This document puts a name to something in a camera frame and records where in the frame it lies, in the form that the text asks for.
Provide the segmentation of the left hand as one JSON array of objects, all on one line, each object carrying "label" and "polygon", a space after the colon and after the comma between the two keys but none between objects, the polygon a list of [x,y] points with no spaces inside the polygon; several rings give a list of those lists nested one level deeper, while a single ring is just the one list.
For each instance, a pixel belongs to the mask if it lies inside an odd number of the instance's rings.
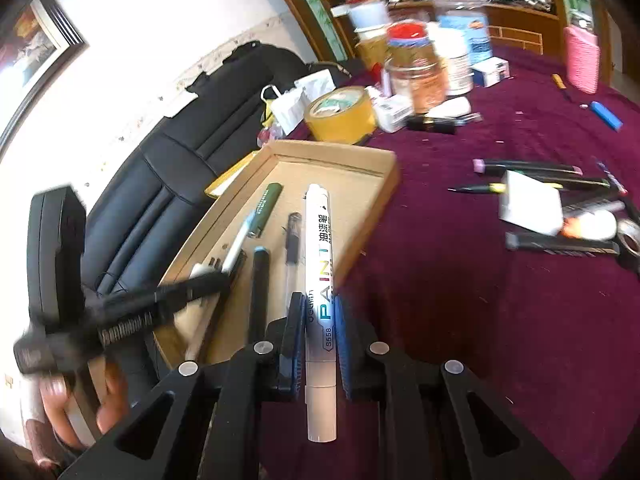
[{"label": "left hand", "polygon": [[44,412],[53,433],[64,448],[84,452],[88,437],[99,440],[130,411],[126,377],[118,364],[107,358],[104,365],[101,399],[91,396],[93,386],[72,382],[64,375],[44,375],[38,386]]}]

